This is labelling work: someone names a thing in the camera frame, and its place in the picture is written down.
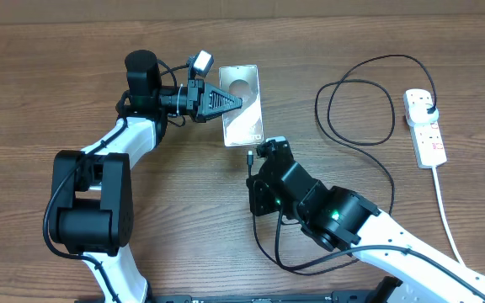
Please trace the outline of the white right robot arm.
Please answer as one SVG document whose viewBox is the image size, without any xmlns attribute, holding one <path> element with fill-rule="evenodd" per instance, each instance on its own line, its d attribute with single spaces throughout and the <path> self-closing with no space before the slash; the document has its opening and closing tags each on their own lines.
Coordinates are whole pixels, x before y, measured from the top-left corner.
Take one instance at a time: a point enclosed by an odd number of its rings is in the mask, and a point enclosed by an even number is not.
<svg viewBox="0 0 485 303">
<path fill-rule="evenodd" d="M 253 217 L 277 213 L 296 221 L 301 232 L 328 255 L 300 265 L 271 259 L 293 274 L 344 255 L 392 275 L 397 285 L 384 301 L 401 297 L 417 302 L 485 302 L 485 276 L 421 241 L 386 211 L 354 190 L 327 188 L 296 162 L 289 142 L 274 137 L 247 154 L 247 165 L 264 163 L 246 180 Z"/>
</svg>

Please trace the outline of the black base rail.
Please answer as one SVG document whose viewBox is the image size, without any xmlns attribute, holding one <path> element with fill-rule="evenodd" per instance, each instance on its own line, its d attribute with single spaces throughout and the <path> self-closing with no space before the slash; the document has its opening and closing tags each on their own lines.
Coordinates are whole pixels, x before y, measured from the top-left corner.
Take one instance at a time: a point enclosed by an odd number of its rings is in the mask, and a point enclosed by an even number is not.
<svg viewBox="0 0 485 303">
<path fill-rule="evenodd" d="M 147 292 L 146 302 L 152 303 L 423 303 L 430 299 L 399 279 L 386 276 L 374 290 L 335 290 L 327 294 L 288 295 L 227 295 L 193 297 L 191 295 L 154 296 Z"/>
</svg>

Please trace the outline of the Galaxy S25 Ultra smartphone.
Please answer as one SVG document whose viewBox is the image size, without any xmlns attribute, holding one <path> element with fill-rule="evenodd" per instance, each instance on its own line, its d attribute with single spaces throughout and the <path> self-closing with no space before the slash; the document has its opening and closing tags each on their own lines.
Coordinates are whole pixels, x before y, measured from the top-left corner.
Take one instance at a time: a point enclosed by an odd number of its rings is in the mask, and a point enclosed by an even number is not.
<svg viewBox="0 0 485 303">
<path fill-rule="evenodd" d="M 264 125 L 256 65 L 219 68 L 221 89 L 242 100 L 242 107 L 222 115 L 224 146 L 249 146 L 264 139 Z"/>
</svg>

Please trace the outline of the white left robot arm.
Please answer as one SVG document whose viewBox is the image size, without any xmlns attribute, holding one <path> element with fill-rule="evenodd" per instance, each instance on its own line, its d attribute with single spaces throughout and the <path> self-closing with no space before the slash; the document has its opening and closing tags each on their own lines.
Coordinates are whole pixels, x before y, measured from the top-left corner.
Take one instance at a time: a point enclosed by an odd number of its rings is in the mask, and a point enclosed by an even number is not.
<svg viewBox="0 0 485 303">
<path fill-rule="evenodd" d="M 130 249 L 134 226 L 131 170 L 155 149 L 173 118 L 205 123 L 239 109 L 243 101 L 205 77 L 214 62 L 205 50 L 182 68 L 185 85 L 165 85 L 175 70 L 149 50 L 125 58 L 128 88 L 115 105 L 115 127 L 81 150 L 59 151 L 42 234 L 56 256 L 80 260 L 91 270 L 103 302 L 152 302 L 152 287 Z"/>
</svg>

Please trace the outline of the white power strip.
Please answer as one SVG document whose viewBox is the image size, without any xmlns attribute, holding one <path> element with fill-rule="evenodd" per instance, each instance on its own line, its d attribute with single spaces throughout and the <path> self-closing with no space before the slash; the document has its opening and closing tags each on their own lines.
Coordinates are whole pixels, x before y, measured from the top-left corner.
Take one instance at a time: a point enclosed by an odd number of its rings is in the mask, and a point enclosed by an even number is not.
<svg viewBox="0 0 485 303">
<path fill-rule="evenodd" d="M 434 105 L 430 92 L 420 88 L 407 90 L 402 98 L 405 108 L 405 117 L 409 103 Z M 409 129 L 413 141 L 414 154 L 419 168 L 431 169 L 432 167 L 438 167 L 447 162 L 445 146 L 440 133 L 438 120 L 431 124 L 415 127 L 409 126 Z"/>
</svg>

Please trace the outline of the white charger plug adapter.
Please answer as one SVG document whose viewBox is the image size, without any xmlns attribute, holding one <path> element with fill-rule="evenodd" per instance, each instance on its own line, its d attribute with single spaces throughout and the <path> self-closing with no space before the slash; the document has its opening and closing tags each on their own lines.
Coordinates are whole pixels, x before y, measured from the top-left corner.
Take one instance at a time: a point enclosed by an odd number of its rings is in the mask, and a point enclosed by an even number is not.
<svg viewBox="0 0 485 303">
<path fill-rule="evenodd" d="M 409 103 L 406 109 L 406 120 L 409 126 L 421 126 L 436 122 L 440 117 L 439 110 L 433 108 L 431 104 L 412 104 Z"/>
</svg>

